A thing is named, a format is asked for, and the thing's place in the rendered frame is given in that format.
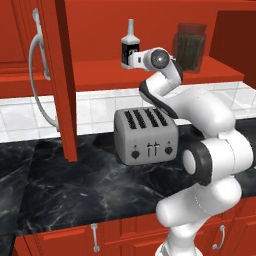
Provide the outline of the grey four-slot toaster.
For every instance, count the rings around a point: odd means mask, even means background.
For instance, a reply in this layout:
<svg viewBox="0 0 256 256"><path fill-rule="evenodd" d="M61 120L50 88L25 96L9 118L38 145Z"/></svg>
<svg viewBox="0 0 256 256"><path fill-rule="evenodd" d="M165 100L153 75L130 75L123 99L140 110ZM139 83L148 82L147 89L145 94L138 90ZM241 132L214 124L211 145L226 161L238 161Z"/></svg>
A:
<svg viewBox="0 0 256 256"><path fill-rule="evenodd" d="M173 160L177 155L178 127L155 107L120 109L114 115L114 144L125 165Z"/></svg>

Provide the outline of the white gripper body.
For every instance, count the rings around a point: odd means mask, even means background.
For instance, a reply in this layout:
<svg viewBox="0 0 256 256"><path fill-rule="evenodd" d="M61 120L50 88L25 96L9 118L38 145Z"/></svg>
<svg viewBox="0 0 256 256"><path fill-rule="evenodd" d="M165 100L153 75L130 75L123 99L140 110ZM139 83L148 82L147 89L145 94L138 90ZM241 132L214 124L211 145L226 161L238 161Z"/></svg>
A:
<svg viewBox="0 0 256 256"><path fill-rule="evenodd" d="M128 55L128 66L130 69L134 69L137 64L138 51L136 49L130 50Z"/></svg>

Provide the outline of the red base cabinet door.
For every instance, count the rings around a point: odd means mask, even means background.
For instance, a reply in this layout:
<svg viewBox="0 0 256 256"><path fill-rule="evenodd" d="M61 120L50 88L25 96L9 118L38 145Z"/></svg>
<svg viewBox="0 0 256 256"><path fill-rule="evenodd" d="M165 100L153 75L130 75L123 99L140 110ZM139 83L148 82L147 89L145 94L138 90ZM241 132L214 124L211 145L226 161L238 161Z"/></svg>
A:
<svg viewBox="0 0 256 256"><path fill-rule="evenodd" d="M93 250L90 225L16 236L12 256L102 256Z"/></svg>
<svg viewBox="0 0 256 256"><path fill-rule="evenodd" d="M104 256L155 256L167 233L155 214L105 222Z"/></svg>
<svg viewBox="0 0 256 256"><path fill-rule="evenodd" d="M210 218L195 245L204 256L256 256L256 196Z"/></svg>

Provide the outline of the red closed wall cabinet door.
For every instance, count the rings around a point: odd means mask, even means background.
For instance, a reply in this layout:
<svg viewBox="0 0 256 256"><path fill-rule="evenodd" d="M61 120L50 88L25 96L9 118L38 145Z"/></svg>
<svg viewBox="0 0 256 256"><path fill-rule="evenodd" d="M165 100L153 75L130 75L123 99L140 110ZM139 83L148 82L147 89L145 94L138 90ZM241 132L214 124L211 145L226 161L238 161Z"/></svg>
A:
<svg viewBox="0 0 256 256"><path fill-rule="evenodd" d="M37 34L36 0L0 0L0 98L29 97L28 57Z"/></svg>

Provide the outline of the red open cabinet door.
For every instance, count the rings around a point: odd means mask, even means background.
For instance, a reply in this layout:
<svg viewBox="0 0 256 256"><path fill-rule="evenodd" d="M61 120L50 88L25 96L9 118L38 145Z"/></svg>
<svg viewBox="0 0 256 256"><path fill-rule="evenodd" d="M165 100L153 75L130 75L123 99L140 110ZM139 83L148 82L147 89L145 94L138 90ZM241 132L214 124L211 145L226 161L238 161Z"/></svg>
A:
<svg viewBox="0 0 256 256"><path fill-rule="evenodd" d="M58 124L66 160L76 162L76 88L65 0L36 0L49 65Z"/></svg>

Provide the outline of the glass jar with dark contents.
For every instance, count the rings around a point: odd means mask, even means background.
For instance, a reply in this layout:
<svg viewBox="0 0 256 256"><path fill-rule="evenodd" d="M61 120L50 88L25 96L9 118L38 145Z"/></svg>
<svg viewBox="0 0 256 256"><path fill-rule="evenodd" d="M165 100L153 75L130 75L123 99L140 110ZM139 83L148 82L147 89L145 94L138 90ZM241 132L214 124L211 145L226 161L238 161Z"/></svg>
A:
<svg viewBox="0 0 256 256"><path fill-rule="evenodd" d="M200 71L206 41L206 24L179 23L173 38L172 53L185 72Z"/></svg>

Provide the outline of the red open wall cabinet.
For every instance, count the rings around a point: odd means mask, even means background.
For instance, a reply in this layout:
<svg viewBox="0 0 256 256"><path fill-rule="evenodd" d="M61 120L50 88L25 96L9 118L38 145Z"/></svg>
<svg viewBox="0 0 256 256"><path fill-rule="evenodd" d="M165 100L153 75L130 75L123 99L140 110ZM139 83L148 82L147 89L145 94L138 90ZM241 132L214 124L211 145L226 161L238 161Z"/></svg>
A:
<svg viewBox="0 0 256 256"><path fill-rule="evenodd" d="M242 73L210 56L219 11L256 11L256 0L66 0L76 89L132 88L149 76L121 67L121 38L130 18L142 50L170 50L179 23L206 24L201 69L186 72L183 82L244 82Z"/></svg>

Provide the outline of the white bottle with black label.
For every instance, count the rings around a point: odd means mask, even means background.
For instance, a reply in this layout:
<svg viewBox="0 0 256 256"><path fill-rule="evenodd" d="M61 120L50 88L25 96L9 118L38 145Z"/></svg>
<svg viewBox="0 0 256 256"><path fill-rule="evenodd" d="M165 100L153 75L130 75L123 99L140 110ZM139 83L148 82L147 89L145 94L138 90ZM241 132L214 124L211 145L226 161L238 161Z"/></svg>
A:
<svg viewBox="0 0 256 256"><path fill-rule="evenodd" d="M134 35L134 20L128 20L128 32L121 39L122 43L122 58L121 65L123 68L130 69L128 58L134 52L138 52L140 48L140 39Z"/></svg>

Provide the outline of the dark red cabinet door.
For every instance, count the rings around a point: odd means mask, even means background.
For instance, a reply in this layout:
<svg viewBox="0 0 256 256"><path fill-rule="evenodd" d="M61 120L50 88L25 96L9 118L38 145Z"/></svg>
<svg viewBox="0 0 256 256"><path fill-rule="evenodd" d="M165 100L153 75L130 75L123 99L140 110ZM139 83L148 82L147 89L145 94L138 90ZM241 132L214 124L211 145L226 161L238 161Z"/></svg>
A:
<svg viewBox="0 0 256 256"><path fill-rule="evenodd" d="M256 11L219 11L210 56L242 73L256 89Z"/></svg>

